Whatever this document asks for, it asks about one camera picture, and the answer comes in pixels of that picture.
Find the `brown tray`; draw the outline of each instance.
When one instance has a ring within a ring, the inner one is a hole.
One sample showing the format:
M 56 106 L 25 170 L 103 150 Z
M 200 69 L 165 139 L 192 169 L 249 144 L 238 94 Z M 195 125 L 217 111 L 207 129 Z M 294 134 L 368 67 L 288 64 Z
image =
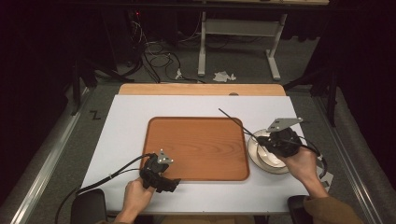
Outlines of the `brown tray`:
M 143 153 L 158 154 L 161 148 L 174 160 L 163 173 L 170 179 L 235 181 L 249 176 L 243 129 L 229 118 L 153 118 Z

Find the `white metal stand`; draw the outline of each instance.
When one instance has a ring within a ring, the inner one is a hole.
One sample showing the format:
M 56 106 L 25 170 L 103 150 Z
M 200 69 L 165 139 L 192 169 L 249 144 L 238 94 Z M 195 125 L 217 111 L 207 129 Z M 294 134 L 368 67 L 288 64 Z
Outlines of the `white metal stand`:
M 198 62 L 198 77 L 205 76 L 205 36 L 213 35 L 250 35 L 250 36 L 273 36 L 274 44 L 266 51 L 268 63 L 274 80 L 280 80 L 274 58 L 287 14 L 283 14 L 279 21 L 238 21 L 206 19 L 206 13 L 202 12 L 201 47 Z

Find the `person's left hand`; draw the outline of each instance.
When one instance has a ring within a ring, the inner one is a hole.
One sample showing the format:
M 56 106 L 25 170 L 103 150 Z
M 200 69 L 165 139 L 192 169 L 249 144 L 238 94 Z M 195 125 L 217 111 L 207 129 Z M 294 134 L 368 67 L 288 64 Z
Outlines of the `person's left hand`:
M 143 179 L 137 178 L 125 187 L 124 202 L 121 212 L 117 215 L 116 222 L 133 223 L 151 201 L 155 188 L 143 188 Z

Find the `hand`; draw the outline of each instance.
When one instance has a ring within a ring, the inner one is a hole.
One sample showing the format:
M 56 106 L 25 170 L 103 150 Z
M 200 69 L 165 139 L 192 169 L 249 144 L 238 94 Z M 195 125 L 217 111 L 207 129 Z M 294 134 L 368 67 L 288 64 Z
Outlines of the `hand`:
M 317 174 L 317 155 L 300 147 L 299 152 L 291 157 L 278 157 L 285 162 L 290 173 L 305 186 L 311 198 L 328 197 L 326 189 L 322 186 Z
M 121 212 L 117 215 L 116 222 L 133 223 L 151 201 L 155 188 L 143 188 L 143 179 L 137 178 L 125 187 L 124 202 Z

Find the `white desk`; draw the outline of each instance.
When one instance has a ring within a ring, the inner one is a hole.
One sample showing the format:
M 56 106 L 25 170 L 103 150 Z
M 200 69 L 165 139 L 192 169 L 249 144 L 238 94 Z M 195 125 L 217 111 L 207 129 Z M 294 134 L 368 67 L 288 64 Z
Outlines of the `white desk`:
M 296 118 L 287 96 L 117 95 L 82 187 L 103 179 L 141 155 L 151 118 L 223 118 L 219 108 L 241 119 L 251 132 L 267 128 L 275 118 Z M 303 135 L 299 124 L 291 128 Z M 156 193 L 144 214 L 288 213 L 289 196 L 307 194 L 303 185 L 290 174 L 268 174 L 250 159 L 249 169 L 249 178 L 240 182 L 181 181 L 173 193 Z M 137 171 L 128 172 L 99 187 L 105 192 L 108 211 L 121 210 L 125 185 L 137 177 Z

